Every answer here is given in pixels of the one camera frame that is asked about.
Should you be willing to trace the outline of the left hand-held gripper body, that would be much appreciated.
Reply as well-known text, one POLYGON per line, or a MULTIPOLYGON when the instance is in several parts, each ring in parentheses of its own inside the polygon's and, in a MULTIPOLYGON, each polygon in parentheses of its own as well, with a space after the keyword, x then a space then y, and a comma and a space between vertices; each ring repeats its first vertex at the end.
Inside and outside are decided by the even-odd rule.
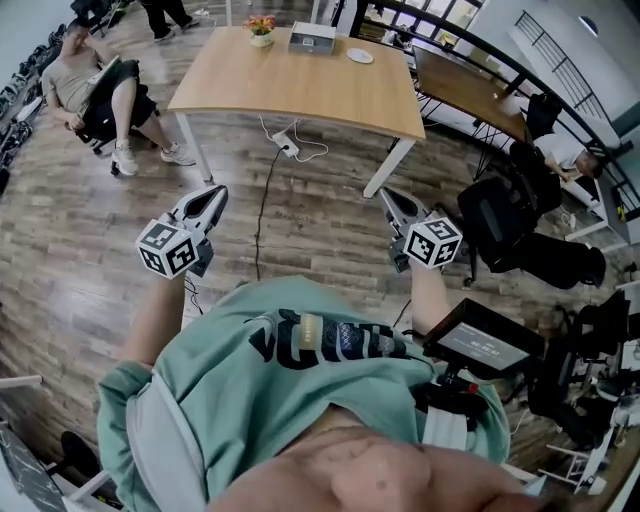
POLYGON ((202 277, 214 255, 208 233, 215 215, 187 218, 175 210, 152 219, 136 239, 136 249, 151 272, 174 279, 185 272, 202 277))

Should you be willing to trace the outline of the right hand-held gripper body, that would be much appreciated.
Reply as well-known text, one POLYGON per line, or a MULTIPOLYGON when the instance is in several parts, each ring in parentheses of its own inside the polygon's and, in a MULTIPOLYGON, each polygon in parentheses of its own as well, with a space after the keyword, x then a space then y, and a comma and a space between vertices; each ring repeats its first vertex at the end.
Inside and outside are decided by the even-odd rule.
POLYGON ((448 217, 434 212, 396 228, 390 260, 398 273, 408 270, 412 262, 437 269, 454 260, 462 239, 461 231, 448 217))

